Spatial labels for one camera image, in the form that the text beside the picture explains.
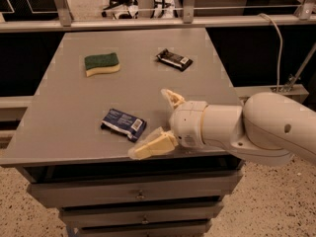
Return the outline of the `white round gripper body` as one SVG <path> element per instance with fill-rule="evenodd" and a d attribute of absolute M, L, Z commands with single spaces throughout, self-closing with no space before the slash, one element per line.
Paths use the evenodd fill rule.
<path fill-rule="evenodd" d="M 205 101 L 187 101 L 173 111 L 169 124 L 178 142 L 187 148 L 203 148 L 201 120 Z"/>

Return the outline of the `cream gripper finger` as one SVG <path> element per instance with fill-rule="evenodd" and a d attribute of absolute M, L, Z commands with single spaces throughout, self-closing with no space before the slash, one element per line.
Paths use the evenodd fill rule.
<path fill-rule="evenodd" d="M 183 96 L 169 89 L 162 89 L 161 94 L 163 98 L 167 101 L 171 110 L 176 109 L 179 105 L 183 104 L 186 101 Z"/>
<path fill-rule="evenodd" d="M 128 150 L 128 156 L 134 160 L 142 160 L 152 156 L 165 155 L 179 145 L 171 130 L 156 128 L 144 140 L 137 142 Z"/>

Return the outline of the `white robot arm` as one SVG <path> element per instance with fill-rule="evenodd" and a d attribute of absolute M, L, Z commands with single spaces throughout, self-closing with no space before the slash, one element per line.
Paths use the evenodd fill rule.
<path fill-rule="evenodd" d="M 257 164 L 278 166 L 295 155 L 316 164 L 316 113 L 277 93 L 251 96 L 242 106 L 187 101 L 161 91 L 171 108 L 168 131 L 158 127 L 128 150 L 132 159 L 166 155 L 181 146 L 213 153 L 218 149 Z"/>

